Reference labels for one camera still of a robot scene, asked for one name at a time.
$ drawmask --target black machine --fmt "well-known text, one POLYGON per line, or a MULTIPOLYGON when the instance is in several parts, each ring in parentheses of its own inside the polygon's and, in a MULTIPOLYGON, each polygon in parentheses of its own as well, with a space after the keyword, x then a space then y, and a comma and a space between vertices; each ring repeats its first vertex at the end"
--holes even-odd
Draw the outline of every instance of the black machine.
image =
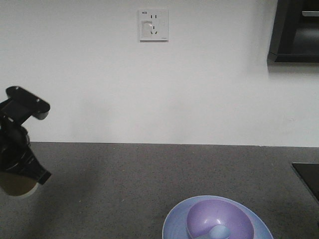
MULTIPOLYGON (((51 176, 34 156, 28 133, 21 126, 30 116, 39 120, 46 118, 50 105, 18 86, 7 88, 6 94, 8 99, 0 103, 0 186, 8 192, 10 187, 16 187, 16 182, 22 187, 24 182, 30 181, 34 185, 44 184, 51 176), (10 182, 13 176, 17 176, 14 185, 10 182)), ((28 190, 20 187, 12 195, 18 196, 28 190)))

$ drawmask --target white wall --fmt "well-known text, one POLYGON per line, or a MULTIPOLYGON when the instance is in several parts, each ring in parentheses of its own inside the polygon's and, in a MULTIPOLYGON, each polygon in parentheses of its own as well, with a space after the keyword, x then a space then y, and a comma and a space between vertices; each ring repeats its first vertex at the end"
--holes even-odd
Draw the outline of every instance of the white wall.
POLYGON ((267 67, 275 0, 1 0, 1 91, 33 141, 319 145, 319 65, 267 67), (137 11, 169 8, 169 42, 137 11))

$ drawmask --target light blue plate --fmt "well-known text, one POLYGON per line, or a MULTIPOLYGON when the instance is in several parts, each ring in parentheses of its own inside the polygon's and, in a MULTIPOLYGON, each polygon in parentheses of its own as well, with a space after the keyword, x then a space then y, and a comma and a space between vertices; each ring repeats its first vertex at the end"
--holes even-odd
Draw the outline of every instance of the light blue plate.
POLYGON ((190 239, 186 228, 188 211, 194 204, 208 199, 223 200, 240 208, 249 217, 251 223, 253 224, 254 239, 274 239, 264 222, 251 210, 240 203, 218 196, 197 196, 188 198, 177 204, 169 212, 164 221, 162 239, 190 239))

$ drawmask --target wall socket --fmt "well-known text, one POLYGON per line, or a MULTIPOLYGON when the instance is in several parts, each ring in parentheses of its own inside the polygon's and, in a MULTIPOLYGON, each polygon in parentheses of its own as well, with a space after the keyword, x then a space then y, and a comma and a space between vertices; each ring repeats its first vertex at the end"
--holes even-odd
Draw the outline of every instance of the wall socket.
POLYGON ((140 41, 168 41, 168 8, 139 10, 140 41))

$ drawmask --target gray countertop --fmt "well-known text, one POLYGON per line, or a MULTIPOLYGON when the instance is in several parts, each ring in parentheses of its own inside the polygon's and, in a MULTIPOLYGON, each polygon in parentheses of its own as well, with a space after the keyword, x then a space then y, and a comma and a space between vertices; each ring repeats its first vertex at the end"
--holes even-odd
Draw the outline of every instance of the gray countertop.
POLYGON ((291 168, 319 148, 32 143, 52 176, 30 197, 0 193, 1 239, 160 239, 166 215, 198 195, 237 201, 275 239, 318 239, 319 205, 291 168))

